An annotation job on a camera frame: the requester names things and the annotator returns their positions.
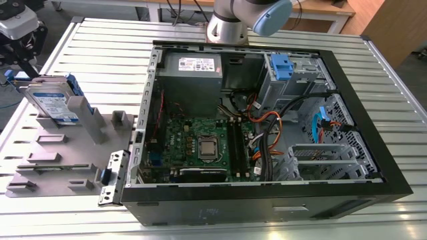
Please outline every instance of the motherboard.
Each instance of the motherboard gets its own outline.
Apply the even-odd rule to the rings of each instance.
[[[168,119],[163,153],[148,153],[152,181],[199,182],[200,178],[200,182],[218,182],[224,178],[224,182],[247,182],[251,152],[246,146],[252,136],[251,122]]]

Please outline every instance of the hard drive label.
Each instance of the hard drive label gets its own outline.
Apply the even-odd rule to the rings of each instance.
[[[39,106],[44,109],[52,119],[62,122],[62,124],[74,125],[79,121],[78,115],[68,110],[67,98],[63,93],[44,93],[35,92],[34,98]]]

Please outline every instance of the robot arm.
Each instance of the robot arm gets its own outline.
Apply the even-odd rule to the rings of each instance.
[[[290,0],[218,0],[207,38],[214,43],[244,44],[247,27],[260,36],[270,36],[286,24],[291,12]]]

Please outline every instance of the motherboard chip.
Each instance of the motherboard chip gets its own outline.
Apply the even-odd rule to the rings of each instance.
[[[200,154],[203,156],[208,155],[208,156],[212,156],[215,155],[216,151],[215,151],[215,142],[212,141],[204,141],[202,142],[202,145],[200,145]]]
[[[204,163],[212,163],[219,159],[219,140],[214,135],[202,135],[198,137],[198,158]]]

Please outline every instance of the ram slot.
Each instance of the ram slot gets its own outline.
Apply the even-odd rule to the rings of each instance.
[[[246,155],[246,143],[242,132],[242,126],[239,122],[234,124],[234,141],[236,150],[236,164],[239,166],[240,177],[246,176],[248,172],[247,155]]]
[[[228,142],[228,158],[230,158],[230,169],[235,176],[240,174],[240,165],[238,161],[238,148],[236,148],[236,138],[235,138],[235,123],[227,123],[227,142]]]

